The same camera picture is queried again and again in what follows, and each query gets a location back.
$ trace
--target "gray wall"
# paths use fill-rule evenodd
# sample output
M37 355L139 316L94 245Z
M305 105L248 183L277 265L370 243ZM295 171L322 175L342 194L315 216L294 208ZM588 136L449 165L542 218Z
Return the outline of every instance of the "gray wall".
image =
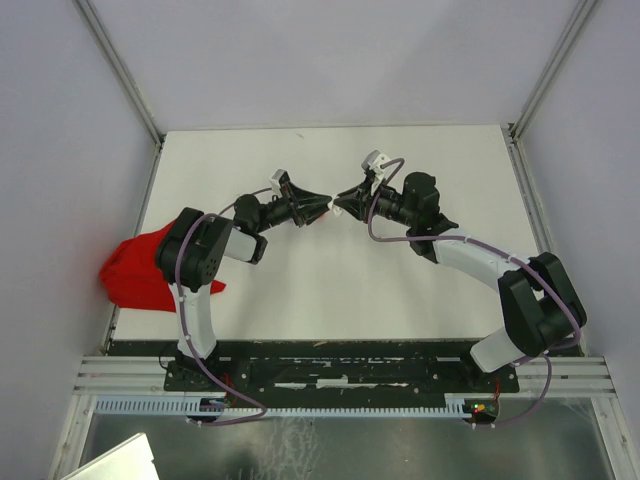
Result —
M163 131L515 121L576 0L95 0Z
M44 478L153 155L71 1L0 9L0 477Z
M640 2L602 2L525 137L559 253L640 440Z

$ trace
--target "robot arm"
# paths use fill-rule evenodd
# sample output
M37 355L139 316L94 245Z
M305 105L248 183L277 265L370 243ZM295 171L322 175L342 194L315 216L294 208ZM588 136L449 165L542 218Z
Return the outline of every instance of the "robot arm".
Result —
M271 202L261 204L254 195L242 195L234 203L233 220L218 216L202 222L196 228L180 266L182 297L178 294L175 279L178 251L187 232L203 212L185 208L156 251L156 266L169 283L176 311L180 311L180 303L184 304L191 342L203 359L208 358L216 346L209 296L211 282L218 272L222 257L257 264L267 247L267 240L260 233L287 220L293 220L299 227L310 225L328 211L327 204L331 197L296 187L284 170L274 174L271 184L274 191ZM182 329L178 350L192 357Z
M440 194L434 177L422 172L411 173L405 178L400 194L381 180L381 176L384 177L381 158L386 157L372 152L362 164L365 180L339 194L333 204L367 223L377 196L373 215L409 227L407 237L443 237L410 241L416 254L463 271L500 295L504 327L476 343L463 356L470 376L480 377L524 356L536 357L573 332L558 305L546 292L537 293L541 292L541 286L523 269L495 252L458 240L474 237L440 212ZM579 326L584 326L584 308L556 256L548 252L533 258L510 255L539 274L567 305Z

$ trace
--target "purple cable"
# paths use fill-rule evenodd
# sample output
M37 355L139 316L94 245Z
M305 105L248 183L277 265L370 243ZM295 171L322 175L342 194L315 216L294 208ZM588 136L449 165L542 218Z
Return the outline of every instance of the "purple cable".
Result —
M391 161L386 162L386 163L381 165L381 168L387 168L387 167L390 167L391 165L396 165L396 164L398 166L393 170L393 172L391 172L389 177L384 180L383 183L385 185L387 183L389 183L393 179L393 177L395 177L396 174L400 171L400 169L404 166L404 159L403 158L396 158L394 160L391 160ZM502 257L502 258L506 259L508 262L515 263L520 268L522 268L524 271L526 271L529 275L531 275L531 277L533 277L540 284L540 286L543 288L543 290L553 299L553 301L558 305L560 310L562 310L562 313L564 313L566 315L567 319L569 320L569 323L571 323L571 327L573 328L573 332L574 332L573 339L570 339L567 342L563 342L563 343L561 343L559 345L556 345L553 349L556 350L556 349L561 349L561 348L573 347L574 345L577 345L580 342L580 336L581 336L580 325L576 321L575 317L573 316L573 314L571 313L569 308L565 305L565 303L562 301L562 299L558 296L558 294L551 288L551 286L547 282L545 282L544 279L535 270L533 270L529 265L527 265L526 263L524 263L523 261L521 261L518 258L512 257L508 253L500 250L499 248L494 247L493 245L489 245L488 243L482 242L480 240L476 240L474 238L463 237L462 235L423 235L423 236L419 236L419 237L388 237L388 238L377 237L373 233L373 212L375 210L375 207L376 207L376 204L378 203L378 199L379 198L380 198L380 190L378 190L378 193L376 193L376 196L373 199L373 203L371 204L371 208L369 209L369 216L367 218L367 229L369 231L369 236L371 237L372 240L374 240L376 242L384 242L384 243L387 243L387 242L388 243L391 243L391 242L423 242L423 241L432 242L432 241L435 241L435 240L455 240L455 241L460 241L460 242L468 242L468 243L471 243L473 245L476 245L476 246L478 246L480 248L483 248L485 250L488 250L489 252L492 252L492 253L498 255L499 257ZM549 385L551 384L551 374L552 374L551 361L549 360L549 358L545 354L542 354L541 356L547 362L547 381L546 381L545 387L542 390L542 393L540 394L538 399L531 406L531 408L529 408L524 413L521 413L520 415L517 415L517 416L515 416L513 418L510 418L509 420L505 420L503 422L499 422L498 424L494 423L489 428L495 428L496 425L510 425L510 424L519 422L520 420L524 419L525 417L529 416L531 413L533 413L536 410L538 410L538 408L540 408L540 405L542 404L542 401L544 400L544 398L547 395L547 392L549 391ZM522 358L518 359L516 362L526 363L529 360L531 360L531 358L522 357Z
M544 353L542 355L540 355L540 356L542 358L544 358L545 362L547 362L547 381L544 384L544 388L542 389L542 393L540 394L538 399L533 403L533 405L531 405L528 410L525 410L521 414L516 415L513 418L509 418L507 420L503 420L501 422L492 423L492 424L489 424L489 425L482 424L482 423L480 423L480 424L472 423L471 425L472 425L473 428L496 428L497 426L505 427L507 425L513 425L514 423L518 423L518 422L524 420L526 417L528 417L532 413L536 412L542 406L542 401L547 396L547 393L549 393L549 386L551 385L551 360L549 360L549 357L547 357Z
M257 195L258 193L263 193L263 192L267 192L270 191L270 188L263 188L261 190L258 190L257 192L252 193L251 195ZM208 220L209 218L215 218L215 217L219 217L221 216L223 213L225 213L227 210L229 210L231 207L233 207L233 203L231 205L229 205L228 207L224 208L219 214L215 214L215 213L207 213L202 215L200 218L198 218L198 220L195 221L195 223L193 225L191 225L191 228L187 231L187 234L184 237L184 240L182 241L182 245L180 245L180 250L178 251L178 257L176 258L176 269L175 269L175 277L176 277L176 287L178 290L178 297L182 298L184 296L184 289L182 288L182 283L180 283L180 266L182 265L182 257L184 256L184 251L187 248L187 244L189 243L189 240L191 239L191 237L193 236L193 232L196 231L196 229L198 228L198 226L204 222L205 220ZM211 381L213 381L216 385L218 385L220 388L222 388L225 392L230 393L231 395L234 395L242 400L244 400L247 403L250 403L251 405L254 405L256 407L258 407L261 412L260 413L256 413L254 415L249 415L248 417L241 417L241 418L232 418L230 420L216 420L213 423L198 423L198 422L194 422L193 420L190 420L191 423L196 424L196 425L206 425L206 426L211 426L211 427L223 427L225 425L235 425L238 423L246 423L246 422L251 422L253 420L257 420L261 417L263 417L266 413L267 413L267 407L265 407L264 405L262 405L260 402L254 400L253 398L244 395L243 393L238 392L237 390L235 390L234 388L231 388L228 385L225 385L224 382L222 382L221 380L219 380L213 373L211 373L209 371L209 369L207 368L207 366L202 362L202 360L200 360L200 355L198 354L198 352L196 351L196 348L193 346L193 342L191 342L191 335L189 335L189 331L187 329L187 316L185 314L184 311L184 303L183 302L178 302L180 305L180 325L182 327L182 333L184 335L185 341L187 342L187 346L189 347L189 351L191 352L191 355L193 356L193 359L195 360L195 362L198 364L198 366L200 367L200 369L203 371L203 373L209 377L209 379Z

